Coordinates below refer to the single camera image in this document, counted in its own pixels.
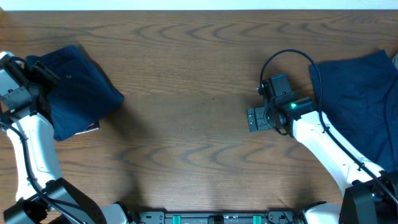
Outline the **dark blue denim shorts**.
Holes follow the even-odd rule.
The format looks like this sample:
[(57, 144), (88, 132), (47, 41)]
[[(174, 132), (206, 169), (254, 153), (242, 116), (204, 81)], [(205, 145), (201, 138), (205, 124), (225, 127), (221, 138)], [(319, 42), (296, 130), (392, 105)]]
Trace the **dark blue denim shorts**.
[(30, 55), (27, 63), (43, 63), (60, 77), (48, 95), (53, 138), (64, 141), (119, 108), (124, 96), (75, 45), (43, 56)]

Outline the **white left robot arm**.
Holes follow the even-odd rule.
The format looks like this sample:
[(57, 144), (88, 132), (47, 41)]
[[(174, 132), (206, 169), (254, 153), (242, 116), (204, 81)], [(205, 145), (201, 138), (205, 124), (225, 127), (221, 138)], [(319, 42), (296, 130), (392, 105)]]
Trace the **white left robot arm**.
[(30, 66), (23, 58), (1, 52), (1, 103), (6, 107), (1, 129), (12, 142), (18, 176), (16, 203), (4, 211), (4, 221), (41, 223), (56, 210), (61, 215), (54, 223), (132, 223), (122, 203), (99, 207), (63, 178), (47, 100), (59, 81), (41, 62)]

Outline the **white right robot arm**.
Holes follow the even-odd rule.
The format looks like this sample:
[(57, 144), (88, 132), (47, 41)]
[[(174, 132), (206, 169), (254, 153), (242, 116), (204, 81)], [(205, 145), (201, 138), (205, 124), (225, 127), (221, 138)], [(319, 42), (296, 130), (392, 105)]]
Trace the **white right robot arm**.
[(272, 130), (303, 144), (336, 182), (341, 205), (316, 202), (287, 223), (397, 223), (397, 173), (386, 172), (348, 142), (311, 98), (298, 99), (285, 74), (260, 82), (261, 107), (247, 110), (251, 132)]

